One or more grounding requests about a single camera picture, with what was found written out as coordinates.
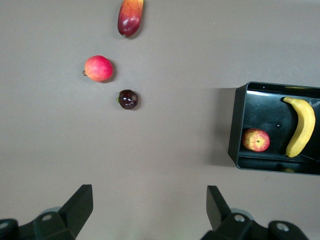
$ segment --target gray background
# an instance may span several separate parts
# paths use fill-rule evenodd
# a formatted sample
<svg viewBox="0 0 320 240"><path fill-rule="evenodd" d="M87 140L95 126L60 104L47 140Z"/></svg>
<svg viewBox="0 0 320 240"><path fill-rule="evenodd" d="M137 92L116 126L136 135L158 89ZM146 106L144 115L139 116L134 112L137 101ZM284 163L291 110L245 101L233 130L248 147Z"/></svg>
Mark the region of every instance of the gray background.
<svg viewBox="0 0 320 240"><path fill-rule="evenodd" d="M319 176L239 170L227 151L236 88L319 87L320 1L146 0L132 39L121 2L0 1L0 218L26 224L92 184L78 240L198 240L217 185L264 227L319 239ZM94 55L111 82L82 76Z"/></svg>

